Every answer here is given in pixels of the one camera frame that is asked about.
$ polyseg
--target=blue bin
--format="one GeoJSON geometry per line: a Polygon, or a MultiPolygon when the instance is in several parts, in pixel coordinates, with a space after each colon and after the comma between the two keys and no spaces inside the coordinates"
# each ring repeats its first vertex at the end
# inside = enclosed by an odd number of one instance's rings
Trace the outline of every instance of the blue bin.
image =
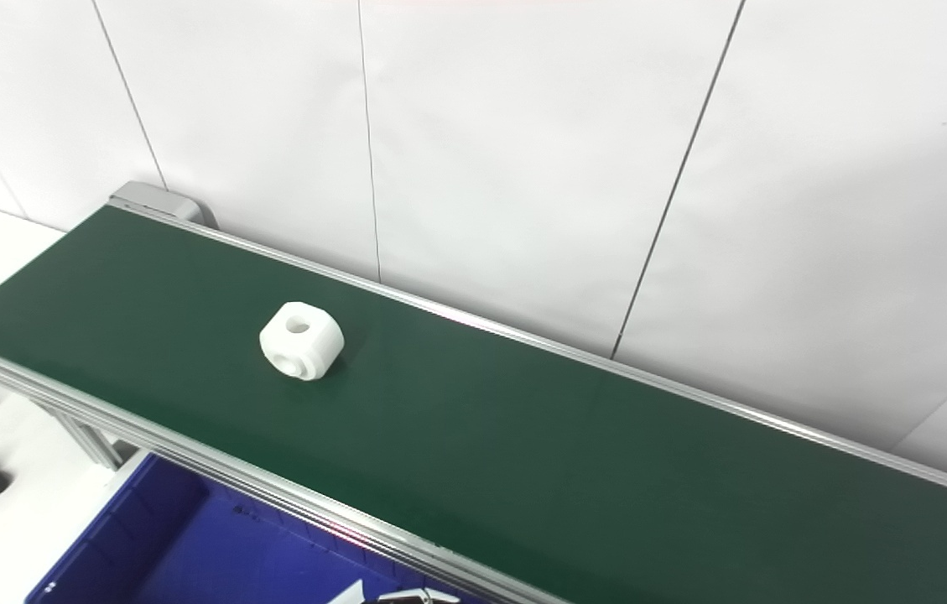
{"type": "Polygon", "coordinates": [[[325,604],[432,587],[483,601],[148,456],[28,604],[325,604]]]}

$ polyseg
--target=white plastic part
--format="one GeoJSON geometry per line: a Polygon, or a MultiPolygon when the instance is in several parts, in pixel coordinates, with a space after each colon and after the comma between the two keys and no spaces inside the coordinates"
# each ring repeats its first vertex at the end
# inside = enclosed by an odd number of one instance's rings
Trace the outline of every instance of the white plastic part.
{"type": "Polygon", "coordinates": [[[377,601],[412,600],[415,597],[420,599],[423,603],[461,604],[461,600],[458,599],[458,596],[451,596],[450,593],[443,593],[442,591],[436,591],[430,588],[407,589],[405,591],[385,593],[378,597],[377,601]]]}
{"type": "Polygon", "coordinates": [[[323,376],[344,343],[334,318],[305,302],[286,303],[261,330],[261,351],[268,362],[305,381],[323,376]]]}
{"type": "Polygon", "coordinates": [[[362,604],[365,601],[365,590],[362,580],[354,581],[354,585],[347,587],[339,596],[332,597],[328,604],[362,604]]]}

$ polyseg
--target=hole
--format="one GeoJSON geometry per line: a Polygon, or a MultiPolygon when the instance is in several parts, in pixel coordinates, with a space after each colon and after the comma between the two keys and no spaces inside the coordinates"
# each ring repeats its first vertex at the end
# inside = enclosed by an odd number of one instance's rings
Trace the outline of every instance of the hole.
{"type": "Polygon", "coordinates": [[[283,355],[275,355],[273,357],[273,364],[278,370],[285,373],[286,375],[294,376],[294,378],[297,378],[299,375],[301,375],[301,364],[290,360],[283,355]]]}
{"type": "Polygon", "coordinates": [[[301,317],[290,317],[286,320],[286,330],[290,333],[302,333],[309,329],[309,324],[301,317]]]}

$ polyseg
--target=white wall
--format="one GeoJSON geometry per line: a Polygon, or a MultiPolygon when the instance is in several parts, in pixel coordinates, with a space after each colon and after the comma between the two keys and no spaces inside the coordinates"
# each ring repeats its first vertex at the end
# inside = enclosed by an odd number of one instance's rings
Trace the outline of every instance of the white wall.
{"type": "Polygon", "coordinates": [[[737,10],[0,0],[0,210],[66,229],[166,183],[947,470],[947,0],[750,0],[690,148],[737,10]]]}

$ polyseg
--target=conveyor belt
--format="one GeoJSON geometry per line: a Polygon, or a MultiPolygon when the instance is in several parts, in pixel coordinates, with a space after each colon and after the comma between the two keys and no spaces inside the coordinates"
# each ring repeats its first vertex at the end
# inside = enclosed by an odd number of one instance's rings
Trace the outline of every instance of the conveyor belt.
{"type": "Polygon", "coordinates": [[[497,600],[947,601],[945,475],[147,214],[0,286],[4,382],[497,600]],[[293,299],[319,382],[258,348],[293,299]]]}

